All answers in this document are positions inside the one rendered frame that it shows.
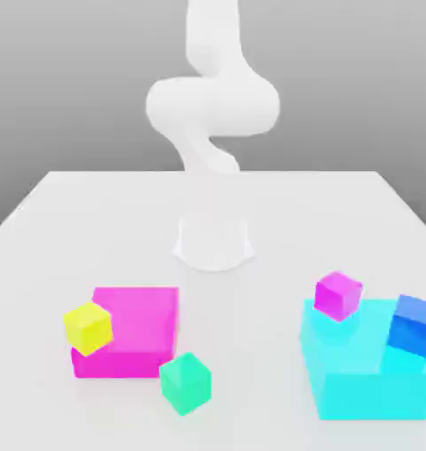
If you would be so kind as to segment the small magenta cube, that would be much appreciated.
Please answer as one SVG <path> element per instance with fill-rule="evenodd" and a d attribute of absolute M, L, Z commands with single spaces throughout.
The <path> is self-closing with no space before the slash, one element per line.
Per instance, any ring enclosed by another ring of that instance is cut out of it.
<path fill-rule="evenodd" d="M 334 271 L 316 284 L 313 307 L 336 322 L 342 322 L 359 308 L 362 291 L 361 282 Z"/>

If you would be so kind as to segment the small green cube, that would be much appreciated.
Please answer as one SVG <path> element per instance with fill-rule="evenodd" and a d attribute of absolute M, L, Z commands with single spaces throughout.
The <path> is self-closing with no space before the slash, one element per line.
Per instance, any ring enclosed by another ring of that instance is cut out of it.
<path fill-rule="evenodd" d="M 159 368 L 159 378 L 164 398 L 181 416 L 211 398 L 211 371 L 191 352 L 163 364 Z"/>

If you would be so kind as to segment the small yellow cube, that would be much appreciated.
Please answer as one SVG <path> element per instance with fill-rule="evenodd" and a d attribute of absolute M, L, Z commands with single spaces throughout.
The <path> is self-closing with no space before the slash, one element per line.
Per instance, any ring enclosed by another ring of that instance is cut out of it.
<path fill-rule="evenodd" d="M 87 357 L 114 340 L 111 315 L 89 301 L 63 315 L 68 343 Z"/>

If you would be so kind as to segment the small blue cube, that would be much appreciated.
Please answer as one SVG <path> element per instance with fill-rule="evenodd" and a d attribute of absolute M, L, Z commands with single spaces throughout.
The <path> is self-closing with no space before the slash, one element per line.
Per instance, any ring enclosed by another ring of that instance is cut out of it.
<path fill-rule="evenodd" d="M 426 300 L 405 294 L 399 296 L 387 344 L 426 358 Z"/>

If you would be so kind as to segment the large magenta box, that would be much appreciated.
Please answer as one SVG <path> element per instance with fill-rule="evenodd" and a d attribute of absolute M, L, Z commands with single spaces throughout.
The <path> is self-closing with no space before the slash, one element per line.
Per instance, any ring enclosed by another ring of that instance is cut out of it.
<path fill-rule="evenodd" d="M 179 289 L 101 286 L 94 289 L 92 301 L 110 313 L 113 341 L 86 357 L 72 349 L 75 376 L 159 377 L 159 368 L 176 350 Z"/>

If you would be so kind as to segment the large cyan box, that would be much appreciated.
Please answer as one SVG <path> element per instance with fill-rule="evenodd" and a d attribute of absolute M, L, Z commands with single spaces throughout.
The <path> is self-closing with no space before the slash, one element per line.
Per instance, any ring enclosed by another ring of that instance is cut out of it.
<path fill-rule="evenodd" d="M 387 343 L 395 305 L 365 299 L 337 322 L 305 300 L 299 340 L 319 418 L 426 419 L 426 357 Z"/>

